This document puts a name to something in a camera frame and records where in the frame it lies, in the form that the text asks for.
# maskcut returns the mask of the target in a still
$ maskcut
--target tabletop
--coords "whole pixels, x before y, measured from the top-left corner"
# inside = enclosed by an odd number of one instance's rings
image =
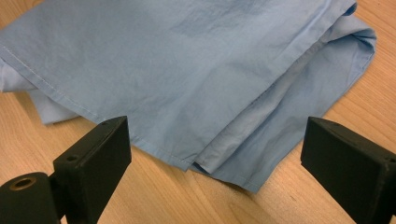
[[[1,0],[0,29],[41,2]],[[376,31],[376,55],[324,118],[396,153],[396,1],[358,2],[355,14]],[[0,185],[18,175],[53,173],[52,161],[94,126],[83,118],[45,126],[25,92],[0,93]],[[301,166],[301,149],[302,143],[253,194],[132,147],[133,161],[99,223],[354,223]]]

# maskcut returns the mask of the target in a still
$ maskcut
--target wood grain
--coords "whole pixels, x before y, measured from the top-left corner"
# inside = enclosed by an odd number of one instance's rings
[[[0,1],[0,28],[40,2]],[[396,153],[396,2],[360,0],[356,14],[376,30],[375,59],[325,118]],[[26,93],[0,93],[0,184],[35,171],[51,174],[52,161],[93,127],[82,118],[44,126]],[[183,173],[133,148],[100,223],[353,223],[300,165],[301,146],[257,194]]]

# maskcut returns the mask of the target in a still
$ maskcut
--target black mount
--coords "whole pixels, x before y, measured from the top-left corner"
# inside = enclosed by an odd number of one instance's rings
[[[96,223],[131,163],[126,117],[97,125],[54,162],[0,188],[0,223]]]
[[[396,214],[396,155],[376,143],[309,118],[301,161],[357,223],[389,223]]]

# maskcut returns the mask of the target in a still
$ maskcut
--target folded fabric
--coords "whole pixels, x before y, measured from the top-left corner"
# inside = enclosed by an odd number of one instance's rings
[[[372,60],[375,33],[355,8],[46,1],[0,32],[0,87],[36,89],[42,119],[52,111],[46,99],[59,104],[54,120],[126,115],[132,143],[147,153],[256,192],[302,139],[307,117],[322,116]]]

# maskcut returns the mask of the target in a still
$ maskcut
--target screw hole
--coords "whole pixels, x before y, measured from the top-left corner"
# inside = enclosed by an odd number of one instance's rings
[[[27,189],[35,183],[35,177],[25,177],[12,183],[9,187],[11,190]]]
[[[67,157],[67,160],[68,160],[68,161],[75,161],[76,159],[78,159],[78,156],[77,156],[77,155],[73,155],[73,156]]]

